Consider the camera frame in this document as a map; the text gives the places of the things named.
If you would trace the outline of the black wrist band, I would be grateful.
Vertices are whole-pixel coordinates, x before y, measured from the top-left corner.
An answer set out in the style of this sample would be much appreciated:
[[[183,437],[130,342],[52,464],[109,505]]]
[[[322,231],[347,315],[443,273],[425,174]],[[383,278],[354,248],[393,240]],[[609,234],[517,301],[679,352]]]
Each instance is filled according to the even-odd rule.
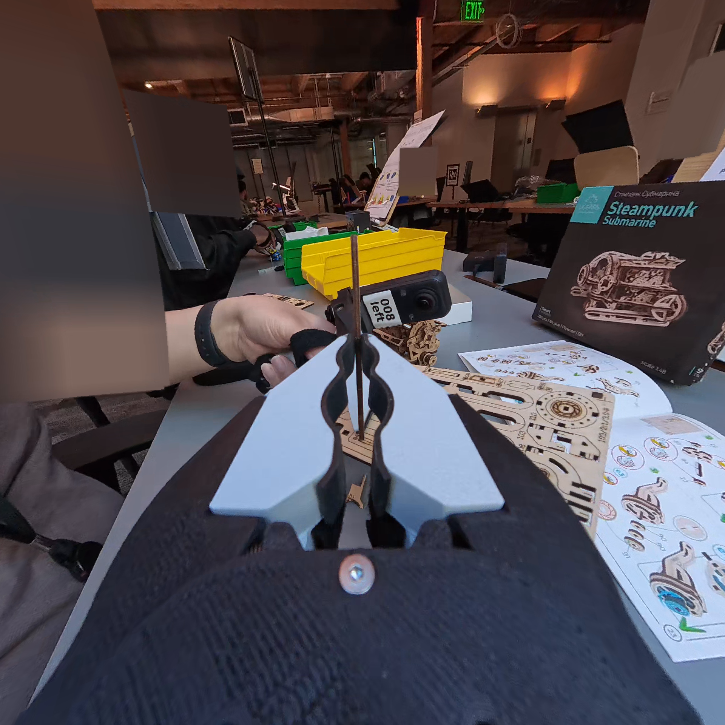
[[[217,345],[211,329],[212,316],[218,300],[208,302],[199,308],[194,321],[194,339],[200,358],[210,367],[224,367],[231,364]]]

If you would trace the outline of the person's left forearm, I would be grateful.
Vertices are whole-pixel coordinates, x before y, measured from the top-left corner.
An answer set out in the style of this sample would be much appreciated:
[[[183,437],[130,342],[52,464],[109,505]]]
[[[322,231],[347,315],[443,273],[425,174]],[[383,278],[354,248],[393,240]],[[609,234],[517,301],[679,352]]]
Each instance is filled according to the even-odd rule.
[[[165,312],[170,383],[177,384],[207,370],[195,340],[200,306]]]

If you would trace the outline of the background wooden table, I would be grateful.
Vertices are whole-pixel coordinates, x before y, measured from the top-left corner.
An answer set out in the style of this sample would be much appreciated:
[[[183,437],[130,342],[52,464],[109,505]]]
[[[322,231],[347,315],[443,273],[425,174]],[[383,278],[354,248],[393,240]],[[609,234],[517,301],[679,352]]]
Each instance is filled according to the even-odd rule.
[[[466,253],[468,242],[467,213],[469,210],[507,210],[515,214],[564,214],[571,216],[575,211],[573,202],[568,204],[539,204],[536,199],[504,200],[496,202],[428,202],[431,209],[454,210],[457,214],[455,250]]]

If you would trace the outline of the black model kit box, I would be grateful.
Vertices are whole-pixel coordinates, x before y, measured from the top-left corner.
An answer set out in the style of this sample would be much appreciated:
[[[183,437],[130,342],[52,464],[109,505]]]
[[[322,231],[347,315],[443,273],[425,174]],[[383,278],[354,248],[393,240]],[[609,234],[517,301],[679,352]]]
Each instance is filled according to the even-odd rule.
[[[675,385],[723,349],[724,182],[585,188],[532,318]]]

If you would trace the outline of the person's left hand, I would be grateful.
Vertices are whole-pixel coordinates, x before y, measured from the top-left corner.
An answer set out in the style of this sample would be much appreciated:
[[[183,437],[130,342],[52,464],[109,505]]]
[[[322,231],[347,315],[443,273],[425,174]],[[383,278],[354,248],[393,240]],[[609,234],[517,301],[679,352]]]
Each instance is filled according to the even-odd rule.
[[[211,331],[222,354],[235,362],[255,362],[272,354],[261,372],[275,387],[295,372],[285,356],[291,337],[309,329],[334,333],[330,322],[305,310],[267,296],[240,296],[221,300],[214,307]]]

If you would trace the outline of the white instruction booklet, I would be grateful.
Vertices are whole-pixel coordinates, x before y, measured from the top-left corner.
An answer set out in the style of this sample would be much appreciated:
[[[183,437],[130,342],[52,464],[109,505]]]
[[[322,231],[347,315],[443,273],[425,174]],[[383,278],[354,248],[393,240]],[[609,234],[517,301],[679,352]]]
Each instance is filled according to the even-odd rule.
[[[724,654],[724,438],[673,412],[636,366],[549,341],[460,353],[475,373],[615,398],[595,543],[676,662]]]

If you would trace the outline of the black foam panel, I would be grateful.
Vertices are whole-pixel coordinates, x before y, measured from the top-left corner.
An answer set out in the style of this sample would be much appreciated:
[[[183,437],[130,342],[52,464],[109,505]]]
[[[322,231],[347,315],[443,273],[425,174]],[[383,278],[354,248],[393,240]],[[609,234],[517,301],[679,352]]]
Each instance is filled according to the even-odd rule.
[[[579,154],[634,145],[621,99],[569,114],[561,125],[572,138]]]

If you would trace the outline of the beige rounded panel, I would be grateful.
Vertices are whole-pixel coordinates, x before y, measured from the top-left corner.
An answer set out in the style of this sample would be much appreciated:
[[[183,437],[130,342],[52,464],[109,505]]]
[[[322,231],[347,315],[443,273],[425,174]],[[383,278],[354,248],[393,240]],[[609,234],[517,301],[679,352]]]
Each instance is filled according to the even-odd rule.
[[[578,154],[574,170],[576,184],[582,191],[588,187],[639,184],[639,156],[633,146]]]

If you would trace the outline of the partly built wooden model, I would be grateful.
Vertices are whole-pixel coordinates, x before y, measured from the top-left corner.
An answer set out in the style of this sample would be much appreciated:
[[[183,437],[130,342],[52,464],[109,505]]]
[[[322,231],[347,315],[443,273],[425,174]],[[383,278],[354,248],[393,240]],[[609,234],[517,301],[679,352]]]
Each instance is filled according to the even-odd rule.
[[[375,329],[373,333],[412,364],[433,367],[440,348],[438,333],[444,327],[446,325],[439,321],[421,321]]]

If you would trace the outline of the yellow plastic bin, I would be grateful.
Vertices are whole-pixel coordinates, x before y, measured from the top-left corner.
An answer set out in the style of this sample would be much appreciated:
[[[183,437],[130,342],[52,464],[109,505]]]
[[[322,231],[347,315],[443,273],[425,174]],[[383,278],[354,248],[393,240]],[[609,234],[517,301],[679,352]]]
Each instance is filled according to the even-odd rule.
[[[358,236],[359,261],[442,258],[446,231],[435,229],[400,228],[398,231],[379,231]],[[315,265],[331,258],[333,267],[342,266],[342,258],[350,258],[350,238],[308,244],[302,251],[302,267]]]
[[[341,267],[333,267],[332,259],[328,258],[323,263],[302,267],[302,273],[306,278],[312,274],[322,278],[325,283],[335,280],[352,278],[352,267],[350,258],[342,258]],[[359,280],[361,282],[382,282],[395,277],[406,276],[415,273],[423,273],[427,270],[440,270],[442,258],[420,259],[414,261],[412,258],[398,262],[387,260],[361,260],[359,262]]]
[[[370,288],[373,292],[378,289],[389,289],[391,291],[393,288],[403,287],[404,285],[423,282],[427,283],[434,279],[442,279],[443,277],[444,275],[440,270],[427,270],[423,273],[395,277],[382,282],[361,282],[361,289]],[[335,300],[342,290],[352,288],[351,278],[325,283],[322,278],[317,278],[310,274],[306,277],[306,280],[315,290],[317,290],[317,292],[320,292],[329,301]]]

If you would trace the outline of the white cardboard tray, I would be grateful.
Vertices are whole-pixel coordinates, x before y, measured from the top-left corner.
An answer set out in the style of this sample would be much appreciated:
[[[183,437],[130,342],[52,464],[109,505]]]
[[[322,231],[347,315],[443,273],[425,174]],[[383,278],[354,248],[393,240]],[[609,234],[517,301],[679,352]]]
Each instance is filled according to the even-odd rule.
[[[449,294],[452,306],[447,315],[438,318],[437,321],[444,325],[457,325],[471,322],[473,317],[473,301],[457,288],[449,285]]]

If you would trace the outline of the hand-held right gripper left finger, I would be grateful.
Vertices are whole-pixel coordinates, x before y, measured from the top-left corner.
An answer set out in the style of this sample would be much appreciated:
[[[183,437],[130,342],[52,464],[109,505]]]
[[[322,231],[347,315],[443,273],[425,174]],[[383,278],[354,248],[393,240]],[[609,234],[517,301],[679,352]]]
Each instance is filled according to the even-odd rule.
[[[267,393],[210,511],[287,523],[304,549],[336,548],[348,491],[336,422],[354,371],[343,335]]]

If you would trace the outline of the plywood sheet with round holes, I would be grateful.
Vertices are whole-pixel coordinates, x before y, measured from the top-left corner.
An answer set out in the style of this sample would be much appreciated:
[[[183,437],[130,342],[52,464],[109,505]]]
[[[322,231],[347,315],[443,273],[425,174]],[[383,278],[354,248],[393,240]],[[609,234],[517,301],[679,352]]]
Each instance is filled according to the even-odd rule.
[[[275,313],[281,310],[289,311],[293,307],[297,310],[306,310],[314,305],[313,301],[310,300],[274,293],[261,295],[249,293],[248,295],[240,296],[239,300],[244,302],[245,307],[260,313]]]

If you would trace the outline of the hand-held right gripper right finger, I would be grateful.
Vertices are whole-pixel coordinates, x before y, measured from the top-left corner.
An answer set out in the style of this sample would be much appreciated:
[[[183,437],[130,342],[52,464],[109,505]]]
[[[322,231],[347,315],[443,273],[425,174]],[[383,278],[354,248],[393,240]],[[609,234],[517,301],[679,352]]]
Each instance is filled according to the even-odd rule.
[[[373,335],[362,338],[373,438],[367,535],[374,548],[410,545],[422,525],[498,511],[494,478],[450,395]]]

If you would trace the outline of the pointed wooden stick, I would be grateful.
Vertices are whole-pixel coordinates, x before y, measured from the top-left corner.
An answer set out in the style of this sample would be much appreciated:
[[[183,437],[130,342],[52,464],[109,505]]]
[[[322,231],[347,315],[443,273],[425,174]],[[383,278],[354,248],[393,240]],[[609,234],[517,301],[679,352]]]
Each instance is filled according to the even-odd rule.
[[[356,411],[358,415],[358,439],[366,439],[366,415],[364,411],[364,376],[362,369],[362,326],[360,310],[360,284],[359,284],[359,246],[358,235],[353,233],[350,237],[350,252],[352,265],[352,321],[353,340],[355,348],[355,383],[356,383]]]

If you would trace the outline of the white instruction poster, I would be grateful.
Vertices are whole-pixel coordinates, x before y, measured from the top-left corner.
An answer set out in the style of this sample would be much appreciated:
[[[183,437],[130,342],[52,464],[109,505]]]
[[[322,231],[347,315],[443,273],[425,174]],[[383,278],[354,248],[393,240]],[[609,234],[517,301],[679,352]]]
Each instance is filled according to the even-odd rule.
[[[423,147],[443,122],[441,111],[421,122],[411,125],[394,151],[390,152],[383,170],[378,176],[365,206],[371,220],[386,225],[394,213],[401,196],[432,196],[437,190],[436,172],[438,149]]]

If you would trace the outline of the person's grey clothed torso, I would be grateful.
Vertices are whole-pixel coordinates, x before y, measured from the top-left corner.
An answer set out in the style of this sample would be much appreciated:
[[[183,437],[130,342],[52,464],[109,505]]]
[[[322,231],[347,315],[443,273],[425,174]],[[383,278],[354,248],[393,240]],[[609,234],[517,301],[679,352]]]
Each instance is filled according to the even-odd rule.
[[[1,494],[37,534],[100,544],[123,503],[120,493],[54,457],[45,423],[25,403],[1,406]],[[2,723],[28,705],[82,588],[48,553],[2,539]]]

